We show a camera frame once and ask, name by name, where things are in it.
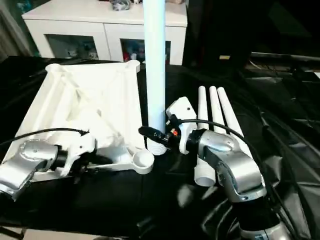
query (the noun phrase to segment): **black table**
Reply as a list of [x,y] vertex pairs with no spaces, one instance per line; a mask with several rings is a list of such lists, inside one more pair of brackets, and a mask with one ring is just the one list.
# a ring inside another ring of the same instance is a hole
[[[46,65],[105,62],[9,57],[1,63],[0,142],[17,132],[46,76]],[[207,91],[212,85],[225,88],[245,137],[265,160],[300,235],[319,238],[319,79],[299,71],[220,75],[169,65],[166,106],[186,96],[197,111],[200,85]],[[142,123],[147,125],[143,67],[138,87]],[[1,158],[6,151],[6,147],[0,149]],[[196,186],[195,165],[195,155],[167,152],[155,157],[147,175],[131,170],[88,172],[77,184],[73,178],[33,183],[5,211],[0,225],[145,239],[225,239],[227,233],[230,239],[238,237],[238,228],[229,230],[236,222],[223,190]]]

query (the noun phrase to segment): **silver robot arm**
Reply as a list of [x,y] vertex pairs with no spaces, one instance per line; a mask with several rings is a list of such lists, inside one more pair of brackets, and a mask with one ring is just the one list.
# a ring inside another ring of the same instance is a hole
[[80,155],[92,153],[95,148],[96,142],[90,133],[80,136],[67,151],[43,140],[27,140],[12,158],[0,165],[0,194],[16,201],[36,172],[52,170],[50,179],[64,178]]
[[215,169],[219,184],[238,218],[241,237],[249,240],[290,240],[287,229],[269,206],[263,176],[256,162],[245,154],[235,137],[210,130],[197,130],[197,115],[186,97],[166,110],[168,132],[141,127],[140,134],[182,154],[197,151],[198,157]]

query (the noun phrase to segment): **electrical wiring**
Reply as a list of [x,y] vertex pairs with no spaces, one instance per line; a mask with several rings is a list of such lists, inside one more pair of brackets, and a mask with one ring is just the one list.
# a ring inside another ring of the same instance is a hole
[[68,127],[57,127],[57,128],[46,128],[46,129],[42,129],[42,130],[38,130],[38,131],[32,131],[32,132],[28,132],[25,134],[22,134],[20,136],[16,136],[12,139],[3,141],[0,143],[0,147],[5,145],[5,144],[9,144],[12,143],[14,141],[17,141],[19,139],[23,139],[32,135],[36,135],[36,134],[41,134],[41,133],[47,133],[47,132],[55,132],[55,131],[69,131],[69,132],[77,132],[80,133],[82,136],[87,134],[88,131],[83,131],[83,130],[79,130],[79,129],[75,129],[75,128],[68,128]]
[[279,215],[280,219],[282,220],[282,222],[284,223],[284,225],[286,226],[286,228],[288,229],[288,231],[290,232],[291,236],[295,239],[295,240],[299,240],[300,238],[298,237],[298,233],[297,233],[297,226],[293,220],[293,218],[291,217],[289,210],[286,208],[285,204],[283,203],[283,201],[281,200],[280,196],[278,195],[275,187],[272,185],[271,180],[268,177],[267,174],[267,170],[265,168],[265,165],[263,164],[257,150],[253,147],[253,145],[246,140],[241,134],[239,134],[237,131],[231,129],[230,127],[227,127],[225,125],[222,125],[220,123],[217,122],[213,122],[213,121],[209,121],[209,120],[202,120],[202,119],[178,119],[178,123],[182,124],[182,123],[203,123],[203,124],[209,124],[212,126],[217,126],[220,127],[222,129],[225,129],[227,131],[229,131],[230,133],[234,134],[235,136],[237,136],[239,139],[241,139],[243,142],[245,142],[250,150],[253,152],[253,155],[255,156],[255,159],[258,161],[259,165],[260,165],[260,170],[262,172],[262,175],[264,177],[265,183],[266,183],[266,189],[267,192],[269,193],[271,199],[275,201],[276,200],[280,203],[282,209],[284,210],[285,214],[287,215],[290,224],[292,225],[292,227],[290,226],[290,224],[287,222],[286,218],[283,216],[282,212],[278,211],[277,214]]

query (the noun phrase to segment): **white pipe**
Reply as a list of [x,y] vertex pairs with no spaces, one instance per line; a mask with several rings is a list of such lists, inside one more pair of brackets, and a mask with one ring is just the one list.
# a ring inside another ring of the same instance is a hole
[[[198,119],[208,120],[207,94],[204,86],[198,88]],[[198,123],[198,129],[209,129],[209,124]]]
[[[222,115],[222,111],[220,107],[220,101],[218,98],[217,88],[215,86],[211,86],[209,88],[209,92],[210,92],[212,121],[221,125],[225,125],[224,117]],[[226,130],[221,127],[214,126],[213,129],[218,134],[226,134]]]
[[[165,132],[165,0],[144,0],[144,47],[146,92],[149,127]],[[166,152],[166,147],[147,139],[147,148],[154,155]]]
[[[204,86],[198,89],[198,119],[208,120],[207,94]],[[209,129],[209,125],[198,123],[198,129]],[[211,187],[216,182],[216,171],[199,157],[194,168],[194,182],[203,187]]]
[[[221,106],[222,106],[223,113],[224,113],[225,120],[228,127],[235,130],[237,133],[243,136],[244,134],[241,130],[241,127],[239,125],[235,112],[230,104],[230,101],[228,99],[225,89],[223,87],[219,87],[217,92],[219,95],[219,99],[221,102]],[[244,141],[242,141],[240,138],[235,136],[234,134],[231,133],[231,135],[239,142],[240,149],[249,157],[253,158],[248,145]]]

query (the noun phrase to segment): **floor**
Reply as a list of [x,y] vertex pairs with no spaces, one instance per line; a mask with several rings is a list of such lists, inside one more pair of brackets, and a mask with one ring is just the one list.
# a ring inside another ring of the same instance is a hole
[[[7,227],[12,231],[20,233],[21,229]],[[76,233],[68,233],[68,232],[60,232],[60,231],[41,231],[41,230],[33,230],[28,229],[25,232],[23,240],[103,240],[110,239],[105,237],[99,237],[96,235],[87,235],[87,234],[76,234]],[[15,240],[15,238],[0,234],[0,240]]]

